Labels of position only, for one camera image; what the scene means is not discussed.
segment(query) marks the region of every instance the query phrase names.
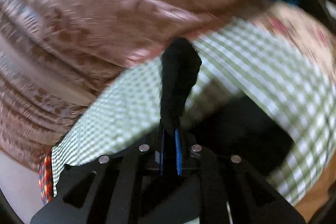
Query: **brown blanket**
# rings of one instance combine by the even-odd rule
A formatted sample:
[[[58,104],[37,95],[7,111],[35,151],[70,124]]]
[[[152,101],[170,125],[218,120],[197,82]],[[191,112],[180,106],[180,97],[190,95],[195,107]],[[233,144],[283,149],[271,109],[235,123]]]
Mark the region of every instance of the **brown blanket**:
[[[241,0],[0,0],[0,148],[36,170],[124,68]]]

